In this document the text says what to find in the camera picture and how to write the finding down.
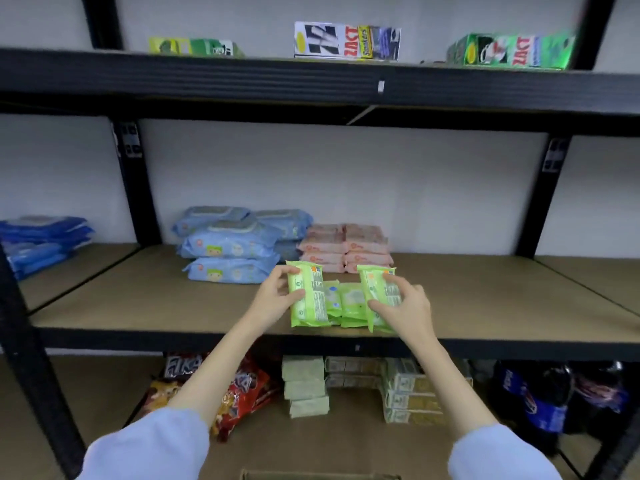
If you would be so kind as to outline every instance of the person's right hand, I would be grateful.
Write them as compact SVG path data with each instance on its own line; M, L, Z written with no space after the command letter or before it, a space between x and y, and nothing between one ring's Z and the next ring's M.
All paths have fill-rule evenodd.
M369 307L384 318L412 349L424 346L425 341L436 340L431 321L431 304L422 286L412 286L407 280L394 274L384 274L384 278L398 286L403 302L399 306L390 306L371 299Z

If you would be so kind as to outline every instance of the sleeve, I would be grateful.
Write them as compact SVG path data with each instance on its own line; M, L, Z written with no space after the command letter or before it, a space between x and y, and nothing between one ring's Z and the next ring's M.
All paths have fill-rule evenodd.
M77 480L197 480L208 450L195 411L162 408L92 443Z
M476 429L453 446L453 480L562 480L539 450L501 424Z

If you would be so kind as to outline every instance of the green zact box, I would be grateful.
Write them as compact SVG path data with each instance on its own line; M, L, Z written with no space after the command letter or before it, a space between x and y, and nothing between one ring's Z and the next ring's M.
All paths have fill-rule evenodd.
M572 34L469 34L447 50L447 62L501 68L566 69L575 37Z

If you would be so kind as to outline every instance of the stack of pink wipes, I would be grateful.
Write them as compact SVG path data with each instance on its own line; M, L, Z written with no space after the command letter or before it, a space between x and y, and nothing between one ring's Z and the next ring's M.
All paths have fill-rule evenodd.
M304 252L300 260L322 265L325 273L357 273L359 264L394 263L378 226L316 224L309 227L298 249Z

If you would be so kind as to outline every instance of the person's left hand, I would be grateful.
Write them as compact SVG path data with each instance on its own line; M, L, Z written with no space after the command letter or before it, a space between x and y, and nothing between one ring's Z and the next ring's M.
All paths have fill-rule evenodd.
M271 274L260 285L255 298L243 319L250 322L252 329L263 334L299 299L305 297L304 290L289 293L287 274L298 274L295 266L280 265L273 268Z

